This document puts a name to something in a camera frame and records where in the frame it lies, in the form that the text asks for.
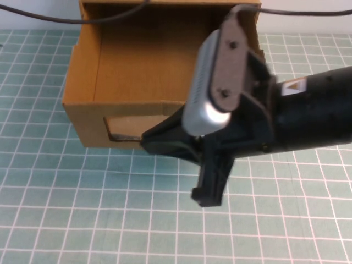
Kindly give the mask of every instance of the black cable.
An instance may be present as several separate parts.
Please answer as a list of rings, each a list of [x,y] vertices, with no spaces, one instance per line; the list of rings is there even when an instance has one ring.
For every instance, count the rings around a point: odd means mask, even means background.
[[[64,24],[101,24],[101,23],[112,22],[112,21],[116,21],[116,20],[120,20],[120,19],[124,19],[126,17],[129,17],[129,16],[137,13],[142,8],[144,8],[146,5],[149,4],[149,2],[150,2],[150,0],[144,0],[141,4],[137,5],[134,8],[131,8],[121,14],[109,16],[107,18],[98,18],[98,19],[89,19],[89,20],[53,18],[51,16],[38,15],[38,14],[23,11],[20,9],[8,7],[3,4],[0,4],[0,9],[11,12],[11,13],[23,15],[25,17],[35,18],[35,19],[40,19],[40,20],[50,21],[50,22],[57,22],[57,23],[64,23]]]
[[[8,7],[6,5],[0,4],[0,10],[5,10],[11,13],[23,15],[25,17],[50,21],[50,22],[57,22],[57,23],[65,23],[65,24],[100,24],[100,23],[107,23],[112,22],[115,20],[124,19],[129,17],[146,5],[148,5],[150,0],[144,0],[140,5],[137,5],[130,10],[109,16],[107,18],[99,18],[99,19],[90,19],[90,20],[81,20],[81,19],[64,19],[64,18],[53,18],[51,16],[44,16],[38,15],[30,12],[26,12],[20,9]],[[259,8],[255,5],[250,4],[239,4],[233,8],[233,12],[237,13],[239,11],[252,11],[252,12],[259,12],[259,13],[266,13],[266,14],[274,14],[274,15],[293,15],[293,16],[308,16],[308,17],[340,17],[344,15],[352,15],[352,10],[343,10],[343,11],[286,11],[286,10],[275,10],[275,9],[268,9],[268,8]]]
[[[341,17],[344,15],[352,15],[352,9],[343,11],[287,11],[268,8],[259,8],[250,4],[239,4],[232,10],[234,13],[239,11],[252,11],[273,15],[293,15],[299,17]]]

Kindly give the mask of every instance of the yellow warning sticker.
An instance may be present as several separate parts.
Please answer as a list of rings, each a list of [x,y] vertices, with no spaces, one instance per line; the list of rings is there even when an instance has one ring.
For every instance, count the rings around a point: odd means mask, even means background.
[[[294,95],[307,90],[307,79],[296,79],[292,81],[284,82],[281,88],[281,95]]]

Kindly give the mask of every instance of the screw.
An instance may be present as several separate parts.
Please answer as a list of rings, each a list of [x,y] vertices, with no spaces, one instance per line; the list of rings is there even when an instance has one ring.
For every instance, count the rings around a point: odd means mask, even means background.
[[[223,98],[227,98],[231,94],[230,90],[227,90],[227,89],[220,89],[219,91]]]
[[[231,50],[234,50],[235,48],[237,48],[237,42],[236,41],[231,41],[229,46],[230,46]]]

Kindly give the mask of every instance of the open cardboard box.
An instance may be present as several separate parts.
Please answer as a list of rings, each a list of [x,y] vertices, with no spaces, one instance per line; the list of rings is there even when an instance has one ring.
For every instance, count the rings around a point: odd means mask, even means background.
[[[138,148],[141,134],[188,97],[198,49],[236,4],[259,0],[151,0],[122,21],[83,25],[63,106],[85,147]],[[83,19],[123,12],[136,0],[81,0]],[[249,46],[263,56],[257,15],[240,14]]]

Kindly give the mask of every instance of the cutting mat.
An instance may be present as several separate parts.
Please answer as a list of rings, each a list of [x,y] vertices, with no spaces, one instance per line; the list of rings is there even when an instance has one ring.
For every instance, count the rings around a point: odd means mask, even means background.
[[[82,147],[61,106],[78,36],[0,31],[0,264],[352,261],[352,145],[239,159],[202,210],[195,166]],[[352,65],[349,35],[260,43],[280,80]]]

